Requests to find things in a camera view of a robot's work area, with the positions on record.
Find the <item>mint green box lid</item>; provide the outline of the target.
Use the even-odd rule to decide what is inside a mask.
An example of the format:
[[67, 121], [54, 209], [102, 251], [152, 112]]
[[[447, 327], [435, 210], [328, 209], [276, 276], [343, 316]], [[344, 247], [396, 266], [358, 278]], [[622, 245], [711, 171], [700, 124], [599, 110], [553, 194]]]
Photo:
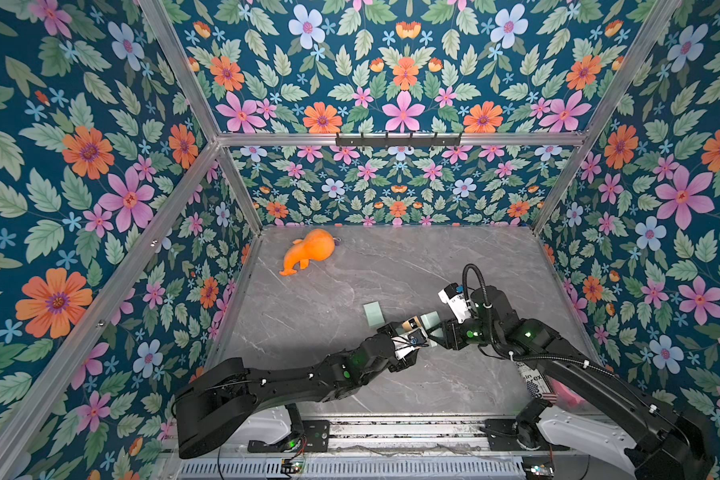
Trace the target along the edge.
[[420, 316], [420, 323], [432, 344], [444, 341], [444, 334], [441, 328], [442, 320], [437, 311], [422, 314]]

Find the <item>orange plush toy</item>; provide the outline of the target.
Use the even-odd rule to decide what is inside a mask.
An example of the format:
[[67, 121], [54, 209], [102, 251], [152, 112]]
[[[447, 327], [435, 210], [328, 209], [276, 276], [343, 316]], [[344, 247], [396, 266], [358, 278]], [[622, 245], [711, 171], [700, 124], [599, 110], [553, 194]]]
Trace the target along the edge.
[[307, 269], [311, 262], [329, 258], [336, 248], [334, 237], [323, 229], [315, 229], [304, 238], [296, 239], [283, 259], [281, 276], [290, 276]]

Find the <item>pink alarm clock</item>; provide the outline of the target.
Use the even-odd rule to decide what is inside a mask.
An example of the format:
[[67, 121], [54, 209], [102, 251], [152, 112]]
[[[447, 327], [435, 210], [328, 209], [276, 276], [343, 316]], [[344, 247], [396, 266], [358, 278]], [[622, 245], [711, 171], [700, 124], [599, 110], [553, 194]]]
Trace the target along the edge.
[[564, 401], [569, 406], [575, 407], [585, 402], [583, 397], [581, 397], [576, 392], [574, 392], [564, 384], [560, 383], [559, 381], [550, 379], [549, 383], [552, 387], [552, 390], [557, 395], [558, 399], [560, 401]]

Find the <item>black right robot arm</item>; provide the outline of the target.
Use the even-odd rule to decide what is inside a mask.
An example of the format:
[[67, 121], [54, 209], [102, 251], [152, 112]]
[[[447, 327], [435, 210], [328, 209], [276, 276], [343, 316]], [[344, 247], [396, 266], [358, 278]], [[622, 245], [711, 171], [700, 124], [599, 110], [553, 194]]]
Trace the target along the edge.
[[496, 355], [567, 387], [607, 417], [595, 421], [539, 395], [515, 419], [527, 449], [544, 444], [578, 450], [637, 479], [704, 479], [714, 464], [713, 426], [698, 410], [676, 411], [591, 362], [558, 331], [520, 318], [494, 287], [452, 283], [438, 294], [454, 316], [439, 324], [447, 349], [491, 346]]

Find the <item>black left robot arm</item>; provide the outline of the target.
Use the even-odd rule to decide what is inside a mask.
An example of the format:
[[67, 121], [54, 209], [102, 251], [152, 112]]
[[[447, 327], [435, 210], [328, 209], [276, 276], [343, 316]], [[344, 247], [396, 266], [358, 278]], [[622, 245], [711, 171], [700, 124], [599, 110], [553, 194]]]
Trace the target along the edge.
[[418, 350], [429, 346], [427, 330], [408, 320], [386, 324], [355, 349], [307, 367], [262, 370], [246, 367], [240, 357], [226, 359], [176, 394], [179, 457], [215, 450], [259, 411], [352, 396], [386, 371], [414, 366]]

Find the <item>black hook rail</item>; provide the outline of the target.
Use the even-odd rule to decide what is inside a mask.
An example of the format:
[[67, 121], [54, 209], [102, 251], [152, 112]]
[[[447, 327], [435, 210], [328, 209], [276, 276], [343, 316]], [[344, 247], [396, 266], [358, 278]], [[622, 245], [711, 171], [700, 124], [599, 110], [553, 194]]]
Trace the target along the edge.
[[426, 134], [426, 133], [402, 133], [402, 134], [337, 134], [335, 137], [337, 146], [347, 147], [451, 147], [461, 144], [461, 134]]

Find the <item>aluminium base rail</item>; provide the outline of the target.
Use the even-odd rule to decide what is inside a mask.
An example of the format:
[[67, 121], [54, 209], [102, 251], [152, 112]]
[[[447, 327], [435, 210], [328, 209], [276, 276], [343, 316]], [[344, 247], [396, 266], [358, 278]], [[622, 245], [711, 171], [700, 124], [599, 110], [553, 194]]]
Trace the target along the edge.
[[201, 441], [183, 459], [223, 449], [244, 453], [370, 452], [455, 455], [573, 453], [616, 465], [635, 441], [615, 424], [591, 415], [553, 409], [539, 426], [485, 415], [307, 415], [284, 407], [256, 413], [230, 436]]

